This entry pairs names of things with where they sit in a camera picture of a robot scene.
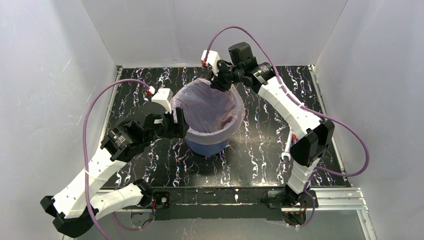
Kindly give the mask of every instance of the white wall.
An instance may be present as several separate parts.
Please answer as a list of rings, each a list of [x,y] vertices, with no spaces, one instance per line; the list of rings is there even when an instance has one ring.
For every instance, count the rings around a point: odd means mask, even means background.
[[[40,200],[83,168],[85,112],[115,64],[81,1],[3,0],[0,66],[0,239],[59,239]],[[109,97],[89,122],[91,155]]]
[[[220,29],[250,31],[278,65],[315,64],[347,0],[82,0],[117,65],[200,66]],[[254,43],[232,29],[213,49],[230,61],[228,47]],[[256,46],[258,60],[265,57]]]
[[[316,65],[328,113],[365,138],[361,187],[378,239],[424,235],[424,1],[349,0]],[[360,144],[334,132],[349,173],[364,163]]]

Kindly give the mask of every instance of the trash can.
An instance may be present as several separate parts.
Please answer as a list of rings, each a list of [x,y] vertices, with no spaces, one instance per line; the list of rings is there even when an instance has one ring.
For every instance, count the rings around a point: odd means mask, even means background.
[[[171,108],[181,107],[190,128],[185,136],[195,153],[210,157],[221,152],[239,131],[245,105],[234,85],[222,92],[198,78],[181,88],[171,99]]]

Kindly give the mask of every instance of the trash bag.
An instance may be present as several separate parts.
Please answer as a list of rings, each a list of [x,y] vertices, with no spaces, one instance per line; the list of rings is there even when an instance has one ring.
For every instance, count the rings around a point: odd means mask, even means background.
[[[181,107],[190,126],[186,140],[214,145],[229,140],[245,118],[245,105],[234,85],[222,92],[198,78],[181,88],[171,99],[171,108]]]

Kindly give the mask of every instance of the black marble tabletop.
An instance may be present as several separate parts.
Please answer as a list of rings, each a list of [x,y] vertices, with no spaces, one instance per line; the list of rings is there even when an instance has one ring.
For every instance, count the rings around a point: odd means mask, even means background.
[[[277,67],[287,87],[308,108],[321,112],[312,77],[307,66]],[[140,79],[157,88],[174,93],[187,83],[206,78],[201,67],[125,68],[120,79]],[[237,85],[246,116],[227,147],[219,154],[204,157],[191,151],[183,139],[158,139],[105,184],[124,186],[144,179],[153,187],[274,187],[289,179],[292,161],[281,160],[290,127],[274,108],[241,83]],[[111,107],[107,130],[120,117],[129,117],[151,100],[146,89],[136,83],[120,84]],[[319,166],[340,172],[333,146],[324,154]],[[319,171],[314,186],[346,186],[342,177]]]

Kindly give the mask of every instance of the cable connector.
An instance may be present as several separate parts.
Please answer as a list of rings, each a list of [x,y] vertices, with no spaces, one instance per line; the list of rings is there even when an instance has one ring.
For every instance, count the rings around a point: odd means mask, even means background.
[[[154,95],[156,93],[156,90],[155,90],[154,87],[149,86],[148,89],[147,89],[147,93],[150,94],[150,95]]]

